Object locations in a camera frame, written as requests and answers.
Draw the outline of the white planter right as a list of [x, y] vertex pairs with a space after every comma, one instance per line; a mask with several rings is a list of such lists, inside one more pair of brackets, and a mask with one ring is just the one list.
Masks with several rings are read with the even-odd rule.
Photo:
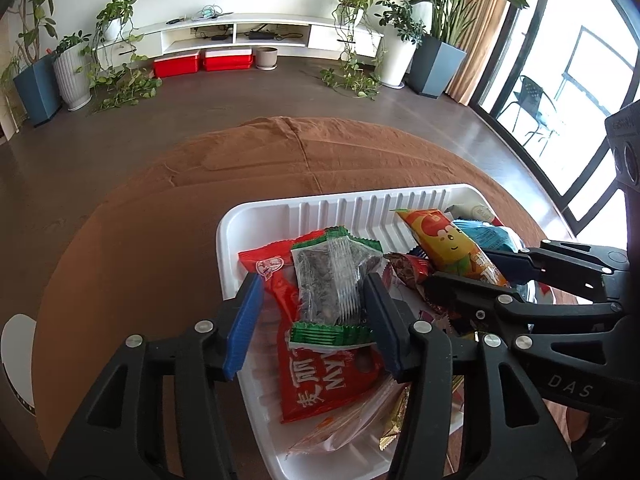
[[416, 52], [416, 45], [397, 35], [385, 35], [378, 47], [378, 66], [375, 73], [380, 83], [392, 89], [401, 89], [405, 74]]

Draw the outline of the blue planter right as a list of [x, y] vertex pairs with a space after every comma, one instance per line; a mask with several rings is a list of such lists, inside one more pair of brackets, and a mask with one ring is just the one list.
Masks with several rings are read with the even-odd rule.
[[411, 90], [437, 99], [445, 91], [466, 53], [430, 35], [424, 35], [422, 44], [414, 52], [408, 76]]

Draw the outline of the trailing pothos plant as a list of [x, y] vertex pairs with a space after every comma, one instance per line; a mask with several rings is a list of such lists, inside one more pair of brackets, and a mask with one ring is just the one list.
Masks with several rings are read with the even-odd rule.
[[98, 112], [135, 106], [155, 98], [162, 85], [149, 58], [139, 52], [144, 33], [134, 27], [138, 0], [108, 0], [96, 16], [88, 47], [85, 73], [90, 92], [99, 98]]

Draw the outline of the beige curtain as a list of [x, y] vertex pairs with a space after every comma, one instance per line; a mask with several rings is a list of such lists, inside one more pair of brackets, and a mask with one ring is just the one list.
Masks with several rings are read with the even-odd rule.
[[446, 93], [459, 104], [468, 105], [480, 84], [510, 4], [506, 0], [464, 0], [464, 3], [470, 6], [465, 21], [472, 23], [456, 43], [465, 52], [465, 58]]

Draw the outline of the orange cartoon snack packet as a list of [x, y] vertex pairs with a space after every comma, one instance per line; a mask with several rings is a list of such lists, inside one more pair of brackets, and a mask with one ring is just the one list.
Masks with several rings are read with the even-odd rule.
[[439, 209], [396, 209], [395, 214], [440, 272], [508, 287], [509, 282], [471, 237]]

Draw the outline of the red Mylikes snack bag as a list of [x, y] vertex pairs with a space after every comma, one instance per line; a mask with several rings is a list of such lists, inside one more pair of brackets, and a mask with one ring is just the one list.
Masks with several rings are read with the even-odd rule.
[[284, 424], [359, 401], [386, 376], [382, 356], [371, 347], [319, 353], [288, 346], [288, 334], [298, 320], [299, 308], [292, 248], [298, 243], [314, 242], [327, 232], [327, 229], [315, 230], [239, 253], [242, 266], [262, 277], [266, 296], [273, 299], [279, 309], [276, 344], [280, 421]]

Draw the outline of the blue snack packet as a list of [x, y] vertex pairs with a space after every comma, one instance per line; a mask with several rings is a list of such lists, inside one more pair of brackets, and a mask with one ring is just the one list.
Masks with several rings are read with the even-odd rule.
[[525, 247], [521, 237], [506, 226], [493, 226], [480, 220], [457, 219], [452, 222], [483, 250], [519, 252]]

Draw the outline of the gold snack packet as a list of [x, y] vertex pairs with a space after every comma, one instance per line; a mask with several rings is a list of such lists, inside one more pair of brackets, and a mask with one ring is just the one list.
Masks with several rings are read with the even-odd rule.
[[390, 414], [386, 418], [382, 436], [378, 439], [378, 449], [381, 452], [385, 451], [400, 436], [407, 411], [410, 389], [411, 386], [409, 384], [402, 387]]

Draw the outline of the blue planter left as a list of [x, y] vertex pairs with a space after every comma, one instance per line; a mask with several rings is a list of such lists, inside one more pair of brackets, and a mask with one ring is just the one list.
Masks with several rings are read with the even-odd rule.
[[22, 70], [13, 82], [34, 127], [48, 122], [61, 108], [62, 99], [50, 54]]

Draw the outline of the left red storage box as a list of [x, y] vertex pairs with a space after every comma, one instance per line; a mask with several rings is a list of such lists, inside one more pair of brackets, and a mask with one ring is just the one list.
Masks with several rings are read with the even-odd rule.
[[158, 78], [194, 74], [199, 69], [200, 54], [198, 51], [171, 54], [153, 61], [154, 75]]

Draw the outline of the green sunflower seed packet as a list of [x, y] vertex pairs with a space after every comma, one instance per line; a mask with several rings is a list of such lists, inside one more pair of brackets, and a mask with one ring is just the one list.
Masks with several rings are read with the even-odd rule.
[[384, 266], [381, 243], [332, 226], [295, 243], [291, 255], [299, 309], [288, 333], [288, 348], [331, 353], [373, 344], [361, 284]]

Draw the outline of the white clear snack packet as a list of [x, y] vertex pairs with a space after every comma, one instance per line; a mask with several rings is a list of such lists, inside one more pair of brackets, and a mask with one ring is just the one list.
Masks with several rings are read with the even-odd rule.
[[445, 214], [452, 220], [480, 221], [492, 226], [503, 226], [494, 211], [485, 204], [454, 204], [445, 210]]

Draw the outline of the white ribbed planter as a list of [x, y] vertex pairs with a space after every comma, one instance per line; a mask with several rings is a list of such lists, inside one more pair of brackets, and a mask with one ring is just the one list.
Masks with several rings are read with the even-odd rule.
[[53, 69], [58, 90], [67, 109], [76, 112], [87, 105], [92, 98], [90, 81], [86, 72], [87, 58], [84, 48], [76, 44], [53, 61]]

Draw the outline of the white plastic tray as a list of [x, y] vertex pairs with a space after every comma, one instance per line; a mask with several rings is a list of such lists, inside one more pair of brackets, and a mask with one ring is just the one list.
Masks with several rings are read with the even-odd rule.
[[393, 448], [380, 437], [401, 388], [384, 373], [358, 282], [381, 273], [395, 296], [427, 314], [390, 264], [416, 244], [403, 209], [500, 226], [467, 184], [264, 200], [219, 223], [224, 296], [250, 273], [265, 287], [239, 383], [272, 478], [373, 479], [390, 468]]

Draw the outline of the dark red snack packet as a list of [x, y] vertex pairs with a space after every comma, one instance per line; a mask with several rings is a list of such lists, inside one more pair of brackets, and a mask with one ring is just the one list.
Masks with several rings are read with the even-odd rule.
[[418, 289], [434, 273], [431, 261], [422, 257], [389, 252], [385, 258], [396, 276], [411, 289]]

